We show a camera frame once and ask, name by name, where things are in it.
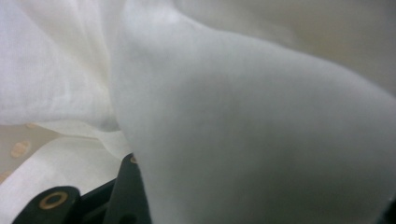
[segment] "beige surface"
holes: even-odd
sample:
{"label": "beige surface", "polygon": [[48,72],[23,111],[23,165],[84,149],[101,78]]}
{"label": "beige surface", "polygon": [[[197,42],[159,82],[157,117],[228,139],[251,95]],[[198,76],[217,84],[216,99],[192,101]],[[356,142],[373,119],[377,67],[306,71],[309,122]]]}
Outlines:
{"label": "beige surface", "polygon": [[58,136],[32,123],[0,126],[0,184],[39,148]]}

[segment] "metal ring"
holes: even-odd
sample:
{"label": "metal ring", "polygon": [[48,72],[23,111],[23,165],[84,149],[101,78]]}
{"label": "metal ring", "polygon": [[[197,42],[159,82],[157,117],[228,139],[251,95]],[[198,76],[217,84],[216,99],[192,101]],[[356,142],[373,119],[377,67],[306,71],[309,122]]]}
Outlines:
{"label": "metal ring", "polygon": [[[58,201],[56,201],[56,202],[54,202],[54,203],[49,203],[49,202],[48,202],[48,200],[49,200],[50,198],[56,197],[56,196],[60,196],[60,199],[59,199]],[[39,207],[40,207],[41,209],[44,209],[44,210],[52,209],[52,208],[57,207],[57,206],[59,206],[60,204],[64,203],[64,202],[67,200],[67,196],[68,196],[67,193],[64,192],[64,191],[56,191],[56,192],[53,192],[53,193],[47,195],[47,197],[43,198],[43,199],[40,201]]]}
{"label": "metal ring", "polygon": [[131,157],[131,163],[137,164],[136,158],[134,157],[134,155],[132,155]]}

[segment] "sheer white curtain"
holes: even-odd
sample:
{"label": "sheer white curtain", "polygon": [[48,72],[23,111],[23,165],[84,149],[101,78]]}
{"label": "sheer white curtain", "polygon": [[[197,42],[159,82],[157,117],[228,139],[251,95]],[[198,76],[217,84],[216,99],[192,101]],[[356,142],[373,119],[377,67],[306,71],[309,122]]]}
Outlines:
{"label": "sheer white curtain", "polygon": [[2,223],[131,151],[154,223],[373,223],[396,190],[390,0],[0,5],[0,124],[60,134]]}

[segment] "black plastic object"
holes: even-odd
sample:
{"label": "black plastic object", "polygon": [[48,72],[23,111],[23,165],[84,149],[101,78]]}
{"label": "black plastic object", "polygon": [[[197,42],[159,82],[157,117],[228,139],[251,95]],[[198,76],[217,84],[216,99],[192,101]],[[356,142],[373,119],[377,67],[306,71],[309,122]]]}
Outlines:
{"label": "black plastic object", "polygon": [[80,197],[78,189],[48,189],[30,201],[14,224],[151,224],[149,204],[133,154],[116,179]]}
{"label": "black plastic object", "polygon": [[57,187],[38,194],[15,219],[15,224],[66,223],[78,203],[79,191],[73,187]]}

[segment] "crumpled fabric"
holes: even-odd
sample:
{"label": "crumpled fabric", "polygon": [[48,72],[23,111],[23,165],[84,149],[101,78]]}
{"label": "crumpled fabric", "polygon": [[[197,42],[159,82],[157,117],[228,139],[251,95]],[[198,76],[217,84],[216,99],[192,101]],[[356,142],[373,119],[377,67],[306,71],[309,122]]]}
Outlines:
{"label": "crumpled fabric", "polygon": [[153,223],[375,223],[389,205],[392,1],[0,5],[0,124],[63,135],[0,185],[1,223],[129,152]]}

